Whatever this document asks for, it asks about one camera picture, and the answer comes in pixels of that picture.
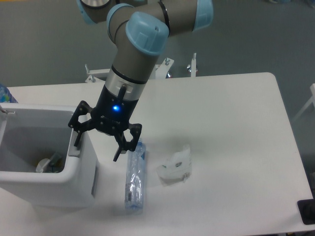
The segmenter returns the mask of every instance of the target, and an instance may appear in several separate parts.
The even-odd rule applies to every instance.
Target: light blue joint cap
[[[213,19],[212,0],[198,0],[193,31],[208,27]]]
[[[95,25],[96,23],[94,21],[92,21],[92,19],[87,15],[87,13],[85,12],[82,3],[80,2],[80,0],[77,0],[77,4],[79,7],[79,10],[81,12],[81,15],[85,21],[85,23],[87,23],[88,25]]]
[[[141,52],[158,56],[165,48],[169,30],[159,19],[143,12],[135,12],[126,25],[129,41]]]
[[[110,32],[109,32],[109,23],[110,23],[110,19],[112,18],[112,16],[114,15],[115,11],[117,11],[119,8],[121,7],[125,7],[125,6],[128,6],[128,7],[133,7],[127,3],[120,3],[120,4],[117,4],[115,6],[113,6],[108,14],[107,14],[107,17],[106,17],[106,22],[107,22],[107,32],[108,32],[108,35],[110,37],[110,39],[112,39],[112,36],[110,35]]]

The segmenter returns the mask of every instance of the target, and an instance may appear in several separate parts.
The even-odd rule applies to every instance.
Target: gray floor
[[[315,10],[302,0],[213,0],[210,28],[170,38],[163,58],[174,77],[197,52],[199,76],[271,72],[289,118],[315,83]],[[106,24],[84,23],[75,0],[0,2],[0,81],[7,86],[82,83],[84,64],[110,68],[116,53]],[[315,157],[315,112],[292,124],[302,157]]]

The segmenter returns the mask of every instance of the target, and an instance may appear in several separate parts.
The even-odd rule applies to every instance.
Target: blue led light
[[[118,111],[120,110],[120,107],[119,107],[119,106],[113,106],[113,110],[114,110],[115,112],[118,112]]]

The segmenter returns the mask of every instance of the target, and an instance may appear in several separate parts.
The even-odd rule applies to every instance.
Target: plastic water bottle
[[[17,103],[15,98],[10,93],[9,89],[2,84],[0,84],[0,102]]]
[[[146,146],[140,139],[136,150],[128,152],[126,188],[125,188],[125,208],[142,209],[144,200],[145,181],[145,153]]]

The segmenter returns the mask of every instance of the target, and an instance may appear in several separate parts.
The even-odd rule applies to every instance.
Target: white plastic bin
[[[99,163],[87,132],[73,145],[77,133],[67,124],[75,107],[1,105],[15,113],[0,113],[0,187],[34,205],[93,204]],[[60,172],[36,173],[39,161],[55,152],[62,156]]]

